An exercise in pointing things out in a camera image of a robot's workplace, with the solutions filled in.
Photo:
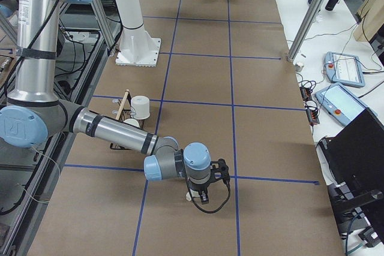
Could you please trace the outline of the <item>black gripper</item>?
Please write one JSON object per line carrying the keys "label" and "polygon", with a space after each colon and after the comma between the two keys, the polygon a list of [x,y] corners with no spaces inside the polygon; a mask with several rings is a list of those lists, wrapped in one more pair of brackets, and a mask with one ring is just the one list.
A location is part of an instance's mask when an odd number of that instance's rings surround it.
{"label": "black gripper", "polygon": [[209,203],[208,187],[218,181],[223,181],[230,191],[229,167],[224,159],[211,161],[210,166],[197,171],[189,168],[189,188],[192,197],[200,197],[202,204]]}

